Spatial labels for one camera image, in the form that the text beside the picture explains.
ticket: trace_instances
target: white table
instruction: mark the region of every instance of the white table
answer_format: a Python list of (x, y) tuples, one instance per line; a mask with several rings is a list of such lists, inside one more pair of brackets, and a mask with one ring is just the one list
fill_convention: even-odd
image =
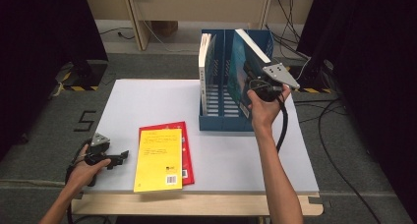
[[(129, 157), (123, 165), (103, 170), (97, 176), (95, 186), (85, 189), (88, 195), (73, 201), (74, 213), (268, 215), (254, 133), (201, 132), (199, 95), (198, 80), (116, 81), (97, 132), (111, 139), (108, 154), (129, 150)], [(319, 188), (291, 96), (286, 107), (288, 130), (279, 156), (302, 201), (304, 214), (320, 215), (323, 206), (309, 202), (310, 196), (319, 196)], [(276, 139), (281, 132), (281, 117), (280, 114), (273, 125)], [(181, 192), (134, 194), (139, 127), (177, 121), (187, 124), (196, 183)], [(117, 207), (117, 202), (127, 202), (129, 207)], [(164, 210), (165, 205), (180, 209)]]

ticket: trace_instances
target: red book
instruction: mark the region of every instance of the red book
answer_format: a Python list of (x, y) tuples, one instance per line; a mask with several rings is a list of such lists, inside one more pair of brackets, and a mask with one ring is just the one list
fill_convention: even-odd
[(169, 124), (153, 125), (148, 127), (139, 128), (139, 135), (141, 130), (160, 130), (160, 129), (181, 129), (183, 138), (183, 151), (182, 151), (182, 177), (183, 186), (194, 184), (193, 166), (191, 165), (190, 147), (188, 144), (187, 127), (185, 122), (175, 122)]

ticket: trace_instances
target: black tool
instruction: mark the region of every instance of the black tool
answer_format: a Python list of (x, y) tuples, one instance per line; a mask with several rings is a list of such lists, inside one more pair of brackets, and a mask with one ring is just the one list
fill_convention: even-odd
[[(92, 166), (98, 162), (109, 158), (111, 161), (106, 166), (107, 170), (112, 170), (113, 167), (117, 165), (122, 165), (123, 160), (125, 160), (129, 155), (129, 150), (122, 152), (120, 155), (107, 155), (105, 151), (110, 147), (110, 139), (96, 133), (89, 143), (86, 154), (84, 154), (84, 161), (86, 164)], [(89, 187), (95, 185), (96, 175), (92, 178), (92, 181), (89, 183)]]

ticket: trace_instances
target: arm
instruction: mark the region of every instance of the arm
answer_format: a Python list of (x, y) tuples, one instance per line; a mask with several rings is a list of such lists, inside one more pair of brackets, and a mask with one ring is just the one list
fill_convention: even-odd
[[(86, 150), (87, 146), (84, 146), (80, 154), (86, 153)], [(71, 173), (67, 185), (65, 185), (55, 202), (39, 221), (39, 224), (60, 223), (71, 200), (79, 194), (83, 186), (88, 185), (92, 181), (92, 177), (97, 174), (101, 168), (107, 166), (110, 161), (110, 159), (105, 159), (93, 166), (87, 165), (85, 161), (79, 162)]]
[[(290, 90), (284, 88), (284, 100)], [(276, 152), (272, 136), (272, 123), (280, 108), (276, 101), (264, 102), (252, 90), (248, 91), (252, 101), (252, 126), (257, 139), (267, 194), (269, 215), (274, 224), (303, 223), (303, 214), (298, 196), (289, 182)]]

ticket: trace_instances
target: person's right hand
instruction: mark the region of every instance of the person's right hand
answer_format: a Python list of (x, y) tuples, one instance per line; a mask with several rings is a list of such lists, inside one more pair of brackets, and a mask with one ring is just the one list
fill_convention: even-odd
[[(291, 90), (287, 85), (283, 85), (282, 95), (279, 97), (282, 102), (290, 94)], [(252, 127), (255, 132), (261, 132), (263, 130), (270, 130), (273, 121), (280, 111), (278, 100), (273, 102), (265, 102), (261, 100), (253, 90), (248, 90), (248, 96), (252, 103), (249, 108), (252, 110)]]

